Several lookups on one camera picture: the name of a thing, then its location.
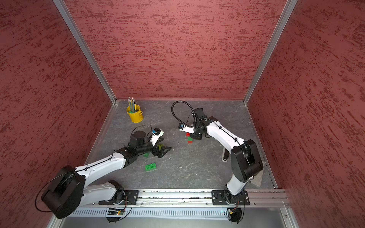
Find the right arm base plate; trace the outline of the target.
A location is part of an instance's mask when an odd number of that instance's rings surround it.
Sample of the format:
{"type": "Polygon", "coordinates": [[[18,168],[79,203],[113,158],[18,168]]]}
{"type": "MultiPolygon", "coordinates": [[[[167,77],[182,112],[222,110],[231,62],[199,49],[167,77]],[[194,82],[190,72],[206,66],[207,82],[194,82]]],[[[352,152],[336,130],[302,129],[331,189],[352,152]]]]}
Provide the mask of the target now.
{"type": "Polygon", "coordinates": [[[239,194],[233,196],[228,190],[213,190],[212,202],[214,206],[218,205],[239,205],[248,206],[250,200],[247,191],[242,191],[239,194]]]}

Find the dark green 2x4 brick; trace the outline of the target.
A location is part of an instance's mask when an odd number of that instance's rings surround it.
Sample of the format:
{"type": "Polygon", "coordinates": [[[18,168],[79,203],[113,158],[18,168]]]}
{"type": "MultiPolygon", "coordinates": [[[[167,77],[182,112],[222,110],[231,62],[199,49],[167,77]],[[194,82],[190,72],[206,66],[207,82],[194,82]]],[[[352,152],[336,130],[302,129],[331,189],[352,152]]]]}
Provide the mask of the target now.
{"type": "Polygon", "coordinates": [[[156,165],[155,162],[154,163],[151,163],[151,164],[147,164],[144,167],[145,167],[145,171],[146,172],[154,171],[154,170],[157,169],[157,165],[156,165]]]}

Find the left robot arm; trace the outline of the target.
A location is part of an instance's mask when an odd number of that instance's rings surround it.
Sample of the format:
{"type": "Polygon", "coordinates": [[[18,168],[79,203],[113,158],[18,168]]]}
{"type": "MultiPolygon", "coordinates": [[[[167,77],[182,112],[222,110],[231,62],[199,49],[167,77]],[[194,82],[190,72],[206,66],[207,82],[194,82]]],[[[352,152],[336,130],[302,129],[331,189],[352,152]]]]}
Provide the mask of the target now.
{"type": "Polygon", "coordinates": [[[139,156],[151,153],[162,158],[172,150],[161,142],[163,131],[159,128],[152,130],[148,136],[143,131],[130,135],[129,143],[112,154],[96,162],[73,168],[63,167],[37,197],[47,206],[58,219],[71,215],[77,208],[100,203],[125,209],[133,203],[133,197],[125,192],[124,187],[115,180],[104,184],[92,183],[114,171],[126,168],[135,162],[139,156]]]}

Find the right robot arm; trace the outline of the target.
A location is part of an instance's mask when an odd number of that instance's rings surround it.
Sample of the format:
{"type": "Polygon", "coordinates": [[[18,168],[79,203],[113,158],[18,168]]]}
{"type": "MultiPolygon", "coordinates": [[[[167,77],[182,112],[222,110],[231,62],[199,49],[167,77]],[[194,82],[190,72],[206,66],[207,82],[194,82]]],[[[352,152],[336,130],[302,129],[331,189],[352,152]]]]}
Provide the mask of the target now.
{"type": "Polygon", "coordinates": [[[194,133],[207,134],[217,140],[229,154],[233,175],[226,184],[230,197],[239,195],[249,181],[264,168],[258,147],[253,140],[239,138],[214,117],[208,118],[203,109],[193,110],[194,133]]]}

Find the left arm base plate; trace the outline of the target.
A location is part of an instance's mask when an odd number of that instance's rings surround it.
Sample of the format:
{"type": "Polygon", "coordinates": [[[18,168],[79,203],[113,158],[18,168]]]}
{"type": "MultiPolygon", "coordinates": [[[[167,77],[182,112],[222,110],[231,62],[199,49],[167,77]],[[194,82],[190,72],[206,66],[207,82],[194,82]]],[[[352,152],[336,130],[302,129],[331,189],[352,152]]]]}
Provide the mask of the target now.
{"type": "Polygon", "coordinates": [[[110,200],[102,200],[99,201],[99,205],[112,205],[112,206],[123,206],[126,203],[130,203],[132,205],[136,205],[138,199],[139,191],[138,190],[123,190],[117,191],[115,195],[110,200]]]}

